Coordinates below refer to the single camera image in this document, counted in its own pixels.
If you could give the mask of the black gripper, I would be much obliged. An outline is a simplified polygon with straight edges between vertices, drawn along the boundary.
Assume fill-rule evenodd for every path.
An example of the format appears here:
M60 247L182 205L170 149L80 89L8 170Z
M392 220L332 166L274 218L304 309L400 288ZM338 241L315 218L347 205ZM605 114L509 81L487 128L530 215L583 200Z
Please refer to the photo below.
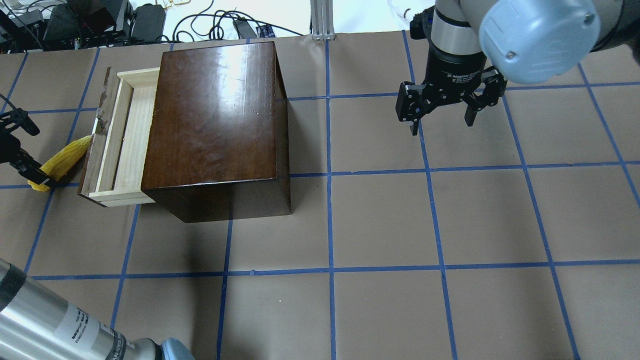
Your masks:
M409 123L410 132L417 136L423 110L463 102L467 105L464 121L474 125L478 112L494 107L505 95L506 79L496 67L485 69L484 52L458 55L438 47L430 47L422 84L401 82L396 100L397 120ZM482 94L474 92L481 84Z

